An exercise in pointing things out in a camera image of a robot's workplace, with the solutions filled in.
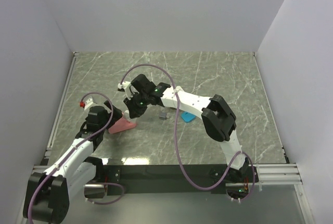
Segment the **pink triangular power strip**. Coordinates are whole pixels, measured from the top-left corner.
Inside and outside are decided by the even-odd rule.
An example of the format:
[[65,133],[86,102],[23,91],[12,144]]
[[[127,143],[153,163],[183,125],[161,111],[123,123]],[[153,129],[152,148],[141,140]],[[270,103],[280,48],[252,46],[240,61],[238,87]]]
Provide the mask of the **pink triangular power strip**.
[[119,132],[123,132],[129,129],[133,129],[137,126],[136,120],[134,119],[125,119],[124,116],[118,120],[110,129],[108,129],[108,132],[110,134],[115,134]]

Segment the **blue square plug adapter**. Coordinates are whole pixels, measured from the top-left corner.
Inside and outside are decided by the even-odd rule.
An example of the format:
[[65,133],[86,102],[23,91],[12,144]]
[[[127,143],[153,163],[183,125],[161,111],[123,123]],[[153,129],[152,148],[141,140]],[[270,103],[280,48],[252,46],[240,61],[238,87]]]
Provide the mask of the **blue square plug adapter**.
[[189,122],[193,121],[196,118],[196,116],[191,113],[188,113],[188,112],[183,112],[181,114],[181,118],[183,119],[183,121],[185,123],[189,123]]

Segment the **white square plug adapter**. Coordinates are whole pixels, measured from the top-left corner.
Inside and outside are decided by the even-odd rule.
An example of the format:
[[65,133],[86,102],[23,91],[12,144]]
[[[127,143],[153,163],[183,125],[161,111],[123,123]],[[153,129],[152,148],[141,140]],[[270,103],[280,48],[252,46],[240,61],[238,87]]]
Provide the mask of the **white square plug adapter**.
[[125,119],[130,119],[129,111],[128,111],[128,110],[125,110],[125,111],[123,112],[123,116],[124,116]]

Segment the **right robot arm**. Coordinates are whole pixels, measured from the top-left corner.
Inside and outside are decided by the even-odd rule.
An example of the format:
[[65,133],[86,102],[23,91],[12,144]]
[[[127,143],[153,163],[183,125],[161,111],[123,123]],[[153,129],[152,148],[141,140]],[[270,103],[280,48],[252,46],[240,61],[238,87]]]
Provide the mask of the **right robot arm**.
[[199,96],[183,91],[180,86],[173,88],[163,82],[156,85],[144,74],[139,74],[131,82],[119,83],[118,90],[126,95],[123,102],[131,119],[141,117],[148,105],[179,108],[200,118],[207,135],[220,143],[226,163],[230,165],[227,180],[239,182],[247,175],[248,158],[240,153],[232,159],[237,152],[241,152],[236,133],[236,116],[220,95]]

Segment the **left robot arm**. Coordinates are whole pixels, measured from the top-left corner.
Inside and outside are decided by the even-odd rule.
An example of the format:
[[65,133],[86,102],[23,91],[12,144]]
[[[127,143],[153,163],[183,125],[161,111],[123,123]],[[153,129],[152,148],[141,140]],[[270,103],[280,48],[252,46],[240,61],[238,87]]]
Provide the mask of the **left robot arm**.
[[71,198],[89,181],[105,179],[102,160],[91,155],[104,132],[124,118],[123,112],[109,101],[102,106],[86,101],[81,106],[88,114],[70,147],[53,165],[34,172],[28,180],[22,214],[30,223],[62,223]]

